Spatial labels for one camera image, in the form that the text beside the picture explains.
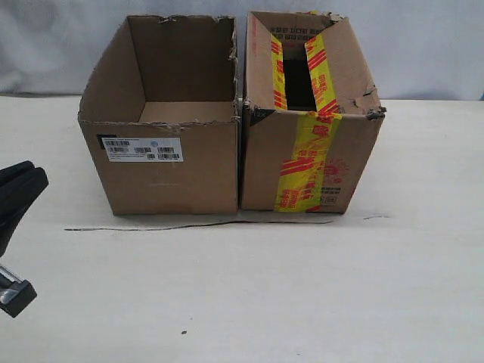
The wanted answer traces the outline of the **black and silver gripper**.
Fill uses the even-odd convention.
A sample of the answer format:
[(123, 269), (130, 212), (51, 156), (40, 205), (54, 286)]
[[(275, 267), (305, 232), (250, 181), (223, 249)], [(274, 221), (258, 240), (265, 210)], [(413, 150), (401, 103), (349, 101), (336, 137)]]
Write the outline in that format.
[[(8, 242), (23, 215), (47, 188), (45, 170), (35, 167), (1, 185), (1, 242)], [(35, 298), (34, 286), (1, 266), (1, 310), (16, 318)]]

